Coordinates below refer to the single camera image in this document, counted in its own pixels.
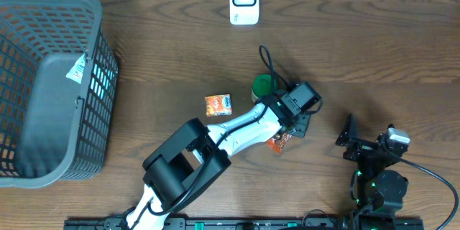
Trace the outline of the red chocolate bar wrapper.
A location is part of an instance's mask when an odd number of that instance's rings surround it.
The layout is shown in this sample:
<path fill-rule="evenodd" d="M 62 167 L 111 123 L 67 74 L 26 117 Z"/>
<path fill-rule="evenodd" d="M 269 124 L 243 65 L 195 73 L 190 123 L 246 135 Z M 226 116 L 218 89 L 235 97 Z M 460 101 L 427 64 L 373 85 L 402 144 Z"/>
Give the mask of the red chocolate bar wrapper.
<path fill-rule="evenodd" d="M 283 147 L 287 144 L 292 136 L 290 134 L 276 134 L 273 138 L 266 142 L 266 145 L 276 154 L 282 152 Z"/>

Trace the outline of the green lid jar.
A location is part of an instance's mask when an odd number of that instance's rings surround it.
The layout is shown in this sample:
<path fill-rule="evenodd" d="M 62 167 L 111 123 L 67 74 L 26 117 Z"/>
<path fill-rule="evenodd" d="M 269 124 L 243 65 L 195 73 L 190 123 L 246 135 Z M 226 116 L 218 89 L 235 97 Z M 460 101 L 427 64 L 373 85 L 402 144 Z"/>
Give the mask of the green lid jar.
<path fill-rule="evenodd" d="M 252 84 L 251 98 L 255 103 L 259 98 L 269 95 L 278 89 L 278 84 L 275 79 L 272 79 L 270 74 L 258 75 Z"/>

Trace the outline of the orange tissue packet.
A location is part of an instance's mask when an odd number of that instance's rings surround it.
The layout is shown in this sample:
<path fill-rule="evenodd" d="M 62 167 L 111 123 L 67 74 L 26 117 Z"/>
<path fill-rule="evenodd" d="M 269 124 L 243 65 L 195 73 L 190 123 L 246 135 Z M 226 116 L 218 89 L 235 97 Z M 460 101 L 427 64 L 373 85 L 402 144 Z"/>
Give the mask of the orange tissue packet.
<path fill-rule="evenodd" d="M 205 97 L 206 116 L 223 116 L 232 114 L 231 97 L 229 94 Z"/>

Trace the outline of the teal snack packet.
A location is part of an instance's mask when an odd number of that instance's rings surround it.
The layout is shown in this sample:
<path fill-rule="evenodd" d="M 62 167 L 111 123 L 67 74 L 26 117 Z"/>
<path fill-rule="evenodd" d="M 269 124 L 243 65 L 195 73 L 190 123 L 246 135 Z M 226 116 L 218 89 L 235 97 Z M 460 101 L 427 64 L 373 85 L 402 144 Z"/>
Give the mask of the teal snack packet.
<path fill-rule="evenodd" d="M 81 55 L 76 62 L 74 63 L 73 67 L 69 70 L 66 74 L 66 78 L 81 84 L 83 80 L 83 73 L 86 66 L 86 58 L 85 55 Z"/>

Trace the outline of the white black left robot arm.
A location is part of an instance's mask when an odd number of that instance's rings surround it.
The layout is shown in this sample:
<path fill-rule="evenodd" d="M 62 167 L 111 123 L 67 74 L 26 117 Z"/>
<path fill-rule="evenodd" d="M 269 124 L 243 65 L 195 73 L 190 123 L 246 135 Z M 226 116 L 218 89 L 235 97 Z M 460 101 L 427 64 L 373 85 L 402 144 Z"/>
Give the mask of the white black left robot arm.
<path fill-rule="evenodd" d="M 200 196 L 237 153 L 278 134 L 304 137 L 312 106 L 320 103 L 310 90 L 277 91 L 230 121 L 208 126 L 187 121 L 143 162 L 144 192 L 124 215 L 123 229 L 162 229 L 166 218 Z"/>

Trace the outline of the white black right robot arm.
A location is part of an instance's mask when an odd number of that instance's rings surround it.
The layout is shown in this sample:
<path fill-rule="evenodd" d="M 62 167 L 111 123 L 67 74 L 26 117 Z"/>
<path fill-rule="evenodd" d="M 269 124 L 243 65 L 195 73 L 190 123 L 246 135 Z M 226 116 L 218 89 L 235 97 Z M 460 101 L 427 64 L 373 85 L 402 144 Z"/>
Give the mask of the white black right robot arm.
<path fill-rule="evenodd" d="M 354 116 L 348 116 L 336 145 L 346 148 L 345 160 L 357 164 L 350 183 L 356 209 L 340 217 L 340 229 L 396 228 L 395 214 L 403 207 L 408 179 L 388 167 L 398 162 L 409 144 L 408 134 L 392 124 L 373 142 L 362 139 Z"/>

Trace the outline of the white barcode scanner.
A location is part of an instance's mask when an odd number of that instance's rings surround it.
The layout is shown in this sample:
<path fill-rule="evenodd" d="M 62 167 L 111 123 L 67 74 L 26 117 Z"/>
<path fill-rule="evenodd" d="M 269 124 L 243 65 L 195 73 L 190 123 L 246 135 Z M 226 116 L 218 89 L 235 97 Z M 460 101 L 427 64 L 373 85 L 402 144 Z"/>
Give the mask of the white barcode scanner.
<path fill-rule="evenodd" d="M 254 25 L 259 21 L 260 0 L 229 0 L 232 25 Z"/>

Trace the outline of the grey plastic basket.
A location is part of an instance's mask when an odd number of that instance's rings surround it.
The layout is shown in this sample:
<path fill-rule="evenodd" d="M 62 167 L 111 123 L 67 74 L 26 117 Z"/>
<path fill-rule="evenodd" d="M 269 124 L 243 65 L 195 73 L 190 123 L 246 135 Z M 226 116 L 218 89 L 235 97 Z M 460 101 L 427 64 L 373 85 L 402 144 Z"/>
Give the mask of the grey plastic basket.
<path fill-rule="evenodd" d="M 1 0 L 1 186 L 84 180 L 104 165 L 119 65 L 99 0 Z M 83 80 L 66 74 L 85 55 Z"/>

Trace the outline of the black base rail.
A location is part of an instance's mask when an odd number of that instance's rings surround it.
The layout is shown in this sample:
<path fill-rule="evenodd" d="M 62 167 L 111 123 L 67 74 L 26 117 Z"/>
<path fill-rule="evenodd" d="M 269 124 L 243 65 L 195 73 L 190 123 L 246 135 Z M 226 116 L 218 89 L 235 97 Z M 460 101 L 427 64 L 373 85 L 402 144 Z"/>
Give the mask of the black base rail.
<path fill-rule="evenodd" d="M 164 230 L 272 230 L 272 229 L 347 229 L 345 223 L 333 223 L 325 217 L 278 218 L 278 219 L 208 219 L 208 218 L 167 218 Z M 120 218 L 110 217 L 99 220 L 67 220 L 64 230 L 115 230 L 123 229 Z"/>

